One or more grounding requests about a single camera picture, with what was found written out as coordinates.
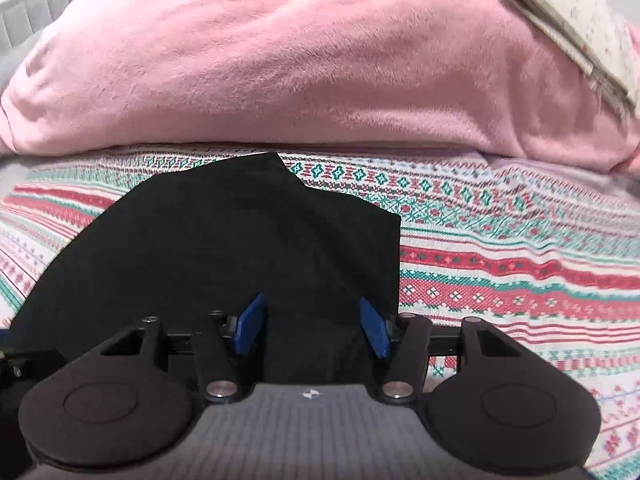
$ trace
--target pink pillow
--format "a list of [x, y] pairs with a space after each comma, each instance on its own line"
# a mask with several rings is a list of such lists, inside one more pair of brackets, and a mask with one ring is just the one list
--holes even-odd
[[463, 145], [609, 171], [640, 140], [502, 0], [74, 0], [2, 95], [0, 139]]

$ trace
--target red stripe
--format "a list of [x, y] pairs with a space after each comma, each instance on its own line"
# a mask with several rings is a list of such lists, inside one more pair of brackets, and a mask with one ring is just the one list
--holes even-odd
[[624, 412], [623, 410], [620, 410], [619, 413], [608, 413], [607, 415], [603, 415], [602, 422], [603, 424], [609, 424], [612, 420], [620, 420], [622, 418], [627, 418], [628, 416], [631, 416], [632, 413], [637, 413], [637, 412], [638, 412], [638, 406], [632, 406], [626, 412]]
[[32, 210], [42, 211], [66, 223], [84, 228], [94, 221], [95, 217], [74, 208], [65, 207], [46, 200], [36, 200], [25, 196], [9, 196], [4, 202]]
[[589, 343], [594, 345], [611, 345], [611, 344], [622, 344], [622, 343], [637, 343], [640, 341], [640, 337], [632, 338], [632, 339], [616, 339], [610, 341], [592, 341], [588, 338], [574, 338], [574, 339], [543, 339], [543, 340], [529, 340], [516, 335], [510, 335], [517, 342], [522, 343], [525, 342], [530, 345], [547, 345], [547, 344], [563, 344], [563, 343]]
[[[562, 250], [562, 248], [552, 248], [552, 249], [545, 249], [543, 251], [535, 251], [532, 248], [522, 245], [520, 247], [517, 247], [516, 249], [511, 249], [511, 248], [505, 248], [505, 247], [491, 247], [491, 246], [485, 246], [482, 245], [480, 242], [476, 241], [476, 240], [472, 240], [472, 239], [467, 239], [467, 240], [451, 240], [450, 238], [443, 238], [443, 237], [433, 237], [433, 236], [422, 236], [422, 235], [416, 235], [416, 234], [409, 234], [409, 233], [405, 233], [405, 232], [401, 232], [401, 237], [402, 238], [408, 238], [408, 239], [413, 239], [413, 240], [426, 240], [426, 241], [430, 241], [430, 242], [434, 242], [435, 244], [439, 244], [439, 243], [449, 243], [449, 244], [456, 244], [456, 245], [469, 245], [469, 246], [475, 246], [479, 249], [482, 249], [483, 251], [489, 252], [489, 253], [505, 253], [505, 252], [510, 252], [510, 251], [525, 251], [527, 253], [530, 254], [535, 254], [536, 256], [546, 256], [547, 254], [558, 254], [559, 251]], [[421, 251], [422, 247], [419, 246], [407, 246], [415, 251]], [[564, 256], [564, 260], [567, 262], [572, 262], [576, 265], [581, 265], [581, 266], [593, 266], [594, 263], [590, 262], [589, 260], [577, 260], [575, 258], [569, 258]], [[638, 270], [640, 268], [640, 266], [638, 266], [637, 264], [601, 264], [598, 263], [598, 268], [599, 269], [619, 269], [619, 270]]]
[[637, 416], [636, 418], [632, 418], [631, 420], [628, 420], [626, 422], [622, 422], [620, 424], [617, 424], [616, 426], [611, 426], [610, 428], [607, 428], [606, 430], [600, 430], [600, 433], [605, 433], [607, 431], [616, 430], [617, 428], [620, 428], [621, 426], [626, 426], [627, 424], [633, 424], [636, 420], [640, 420], [640, 416]]
[[[404, 308], [403, 311], [404, 312], [408, 312], [411, 311], [412, 309], [407, 309]], [[438, 314], [426, 314], [429, 319], [431, 320], [438, 320], [438, 321], [443, 321], [445, 322], [447, 325], [460, 325], [460, 318], [459, 317], [453, 317], [453, 316], [440, 316]], [[517, 330], [508, 330], [508, 328], [511, 327], [515, 327], [515, 326], [524, 326], [525, 328], [531, 328], [531, 329], [538, 329], [538, 328], [560, 328], [560, 329], [569, 329], [570, 327], [567, 325], [561, 325], [561, 324], [553, 324], [553, 323], [549, 323], [549, 324], [543, 324], [543, 325], [532, 325], [529, 324], [525, 321], [517, 321], [517, 322], [513, 322], [513, 323], [504, 323], [501, 324], [500, 320], [495, 320], [493, 319], [491, 321], [491, 323], [493, 325], [496, 326], [496, 328], [499, 328], [500, 330], [502, 330], [503, 332], [507, 333], [513, 333], [513, 332], [517, 332]], [[603, 332], [612, 332], [613, 330], [638, 330], [637, 327], [632, 327], [632, 328], [609, 328], [609, 327], [603, 327], [602, 329], [596, 329], [596, 328], [590, 328], [590, 327], [575, 327], [575, 329], [578, 332], [571, 332], [572, 335], [590, 335], [587, 331], [588, 330], [601, 330]]]
[[491, 276], [528, 274], [536, 280], [558, 276], [567, 283], [580, 286], [597, 286], [603, 290], [640, 289], [640, 277], [615, 274], [593, 274], [583, 270], [568, 269], [560, 260], [548, 260], [543, 264], [528, 258], [487, 258], [479, 253], [453, 253], [439, 249], [400, 246], [400, 261], [408, 264], [429, 265], [443, 269], [482, 270]]
[[[439, 294], [432, 298], [431, 289]], [[523, 313], [529, 317], [563, 316], [580, 320], [635, 320], [640, 316], [636, 301], [603, 301], [573, 298], [564, 292], [535, 294], [526, 288], [497, 291], [488, 286], [453, 285], [450, 283], [401, 278], [399, 301], [426, 304], [448, 309], [473, 309], [478, 314], [490, 310], [490, 314], [508, 315]]]
[[74, 202], [79, 202], [81, 204], [100, 208], [103, 210], [107, 209], [115, 202], [114, 200], [99, 195], [90, 195], [77, 191], [69, 191], [66, 189], [45, 189], [42, 187], [16, 186], [14, 187], [14, 193], [28, 193], [37, 196], [53, 196], [56, 198], [61, 198], [63, 200], [73, 200]]
[[623, 457], [625, 455], [628, 455], [632, 451], [635, 451], [636, 449], [639, 449], [639, 448], [640, 448], [640, 446], [632, 447], [631, 449], [627, 449], [624, 453], [620, 453], [619, 455], [606, 458], [604, 460], [601, 460], [600, 462], [596, 462], [595, 464], [587, 464], [585, 467], [587, 469], [594, 469], [594, 468], [599, 467], [599, 466], [601, 466], [603, 464], [606, 464], [607, 462], [612, 462], [613, 460], [617, 460], [617, 459], [619, 459], [619, 458], [621, 458], [621, 457]]
[[[519, 329], [513, 329], [513, 330], [503, 330], [503, 332], [505, 333], [509, 333], [509, 334], [513, 334], [513, 333], [517, 333], [517, 332], [524, 332], [529, 336], [539, 336], [539, 335], [566, 335], [566, 336], [573, 336], [573, 335], [585, 335], [588, 337], [607, 337], [607, 338], [611, 338], [611, 336], [609, 334], [587, 334], [585, 332], [568, 332], [568, 331], [563, 331], [563, 330], [559, 330], [557, 332], [551, 332], [551, 331], [538, 331], [537, 327], [532, 330], [531, 332], [528, 332], [525, 328], [519, 328]], [[620, 336], [636, 336], [639, 340], [640, 340], [640, 330], [636, 330], [636, 332], [629, 332], [629, 333], [625, 333], [622, 334]]]
[[[0, 205], [0, 209], [8, 210], [7, 208], [3, 208], [2, 205]], [[34, 238], [34, 240], [39, 240], [41, 243], [43, 243], [46, 246], [49, 246], [50, 248], [53, 248], [57, 251], [62, 250], [63, 246], [60, 243], [58, 243], [56, 240], [54, 240], [52, 237], [46, 237], [45, 235], [36, 231], [35, 229], [28, 227], [23, 222], [17, 222], [13, 218], [7, 215], [1, 215], [1, 216], [2, 216], [2, 221], [5, 224], [11, 225], [20, 231], [24, 231], [31, 238]]]
[[[515, 321], [512, 323], [505, 323], [505, 324], [496, 324], [496, 326], [499, 326], [500, 329], [505, 329], [505, 328], [511, 328], [511, 327], [515, 327], [515, 326], [525, 326], [525, 327], [532, 327], [532, 328], [560, 328], [560, 329], [568, 329], [568, 328], [572, 328], [569, 327], [568, 325], [562, 325], [562, 324], [558, 324], [558, 323], [545, 323], [545, 324], [540, 324], [540, 325], [532, 325], [529, 322], [526, 321]], [[603, 326], [600, 328], [595, 328], [595, 327], [590, 327], [590, 326], [580, 326], [580, 327], [575, 327], [576, 330], [581, 330], [581, 331], [592, 331], [592, 332], [621, 332], [621, 331], [638, 331], [638, 333], [640, 333], [640, 326], [636, 325], [636, 326], [632, 326], [632, 327], [627, 327], [627, 328], [615, 328], [612, 326]]]
[[48, 229], [49, 231], [52, 231], [56, 234], [59, 234], [60, 236], [66, 238], [66, 240], [71, 241], [75, 236], [78, 235], [79, 231], [74, 231], [68, 226], [54, 222], [53, 220], [46, 218], [46, 216], [44, 216], [39, 211], [34, 212], [28, 209], [24, 210], [15, 207], [8, 207], [6, 205], [2, 206], [2, 208], [9, 213], [27, 218], [32, 222], [38, 224], [39, 226], [44, 227], [45, 229]]

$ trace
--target striped blanket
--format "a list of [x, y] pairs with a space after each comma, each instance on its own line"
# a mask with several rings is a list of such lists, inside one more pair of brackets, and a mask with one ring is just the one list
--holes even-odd
[[[4, 324], [56, 254], [136, 184], [247, 153], [133, 146], [34, 168], [0, 203]], [[600, 403], [587, 467], [607, 480], [640, 474], [638, 185], [476, 153], [281, 156], [308, 186], [402, 217], [401, 312], [441, 324], [481, 316], [531, 348]], [[427, 386], [455, 366], [432, 359]]]

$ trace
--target black cloth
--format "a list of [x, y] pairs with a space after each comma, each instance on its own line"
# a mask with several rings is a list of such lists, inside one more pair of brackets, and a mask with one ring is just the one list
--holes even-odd
[[399, 226], [357, 197], [308, 188], [276, 153], [160, 174], [55, 258], [8, 344], [71, 360], [142, 317], [185, 327], [264, 293], [265, 381], [365, 381], [358, 302], [398, 311]]

